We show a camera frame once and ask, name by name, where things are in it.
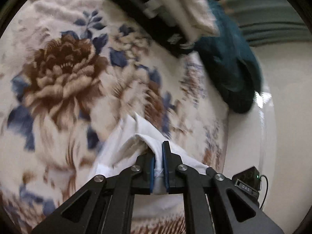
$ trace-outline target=blue leaf print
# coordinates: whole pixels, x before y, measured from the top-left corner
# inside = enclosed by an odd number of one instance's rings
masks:
[[[157,68],[149,72],[149,79],[161,86],[161,78]]]
[[[129,33],[134,32],[134,29],[132,27],[127,27],[125,24],[123,24],[121,27],[119,27],[119,32],[123,34],[123,36],[129,35]]]
[[[124,51],[116,51],[110,48],[110,62],[113,66],[125,67],[127,66],[127,58]]]
[[[99,138],[92,127],[88,127],[87,131],[88,149],[94,149],[99,142]]]
[[[79,40],[78,35],[74,31],[65,31],[65,32],[60,32],[62,36],[64,35],[71,35],[74,39]]]
[[[101,23],[95,23],[92,28],[96,30],[102,30],[105,26],[102,25]]]
[[[27,191],[25,184],[20,185],[19,196],[21,198],[21,201],[28,203],[28,205],[32,208],[34,207],[33,203],[42,204],[43,214],[45,216],[48,216],[56,209],[52,199],[45,200],[43,197]]]
[[[163,114],[161,129],[164,136],[168,139],[171,138],[170,129],[169,129],[169,117],[168,117],[168,110],[174,108],[174,105],[171,104],[171,93],[166,92],[165,97],[163,98],[163,107],[165,109],[165,113]]]
[[[96,54],[99,54],[102,51],[102,48],[106,45],[107,41],[108,41],[107,34],[101,34],[99,37],[95,37],[92,40],[92,43],[96,48]]]
[[[140,64],[140,65],[138,65],[138,66],[136,67],[136,69],[139,69],[139,68],[143,68],[143,69],[145,69],[147,72],[149,72],[149,68],[146,67],[146,66],[144,66],[144,65],[142,65],[142,64]]]
[[[12,91],[15,93],[18,101],[21,102],[24,96],[24,90],[25,88],[29,86],[29,84],[24,81],[21,74],[18,74],[17,76],[15,76],[11,80],[11,83],[12,83]]]
[[[83,33],[80,35],[81,39],[92,39],[92,32],[90,30],[85,30]]]
[[[29,151],[35,151],[34,135],[32,133],[33,118],[24,106],[14,108],[8,119],[7,128],[26,137],[25,148]]]
[[[93,11],[93,12],[91,13],[91,16],[94,17],[94,16],[96,16],[98,13],[99,13],[99,12],[98,12],[97,10],[95,10],[95,11]]]
[[[55,205],[52,199],[48,199],[43,202],[43,214],[44,216],[48,216],[55,210]]]
[[[86,11],[83,11],[83,15],[84,15],[86,18],[90,17],[90,13],[88,13],[88,12],[86,12]]]
[[[92,22],[100,22],[102,20],[103,17],[94,17],[92,19]]]
[[[91,118],[89,115],[83,113],[81,110],[79,111],[79,119],[85,119],[87,121],[91,121]]]
[[[171,107],[171,93],[168,91],[163,98],[163,107],[166,111]]]
[[[87,23],[83,19],[77,19],[74,24],[77,26],[85,26]]]

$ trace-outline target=floral bedspread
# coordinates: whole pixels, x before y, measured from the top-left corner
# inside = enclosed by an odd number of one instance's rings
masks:
[[[171,56],[109,0],[27,1],[0,40],[0,89],[0,204],[22,233],[88,181],[125,114],[223,169],[228,109],[198,55]]]

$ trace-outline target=teal cloth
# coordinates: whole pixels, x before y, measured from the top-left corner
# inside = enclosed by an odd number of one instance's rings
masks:
[[[218,2],[208,0],[219,37],[202,37],[194,49],[223,100],[237,113],[250,110],[255,91],[261,92],[261,69],[237,24]]]

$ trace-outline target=white cloth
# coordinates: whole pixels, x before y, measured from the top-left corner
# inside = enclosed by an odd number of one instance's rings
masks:
[[[147,146],[155,154],[154,188],[152,196],[136,196],[133,217],[155,217],[172,210],[183,210],[182,195],[163,195],[164,187],[162,142],[167,139],[147,120],[135,114],[127,115],[107,139],[101,153],[90,171],[89,179],[102,174],[105,177],[118,175],[123,169],[135,164]],[[182,162],[205,174],[207,165],[189,157],[178,145],[169,141],[171,152],[181,156]]]
[[[216,18],[207,0],[160,0],[181,27],[190,42],[202,35],[217,36]]]

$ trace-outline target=brown flower print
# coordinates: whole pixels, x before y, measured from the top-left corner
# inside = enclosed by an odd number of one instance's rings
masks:
[[[115,29],[110,34],[110,42],[114,50],[124,51],[127,59],[140,60],[142,55],[149,53],[148,37],[137,31],[125,35],[125,32],[120,29]]]
[[[220,123],[214,121],[214,126],[212,128],[209,129],[208,126],[204,126],[203,128],[206,131],[206,148],[201,162],[213,167],[216,171],[221,172],[224,165],[224,159],[222,159],[222,149],[218,144]]]
[[[185,59],[185,72],[183,80],[180,81],[180,89],[183,91],[185,97],[184,100],[191,98],[193,104],[196,107],[199,103],[199,98],[204,98],[204,88],[203,88],[203,67],[201,64],[194,64],[189,61],[188,58]]]
[[[163,99],[160,96],[160,86],[153,81],[150,81],[148,86],[144,118],[161,131],[164,107]]]
[[[149,76],[132,61],[124,68],[107,66],[99,78],[104,97],[96,101],[90,117],[100,141],[105,141],[125,115],[144,117]]]
[[[107,64],[89,39],[63,35],[51,40],[23,67],[29,83],[23,104],[33,117],[48,113],[60,130],[68,129],[79,111],[89,115],[94,100],[102,95],[98,76]]]

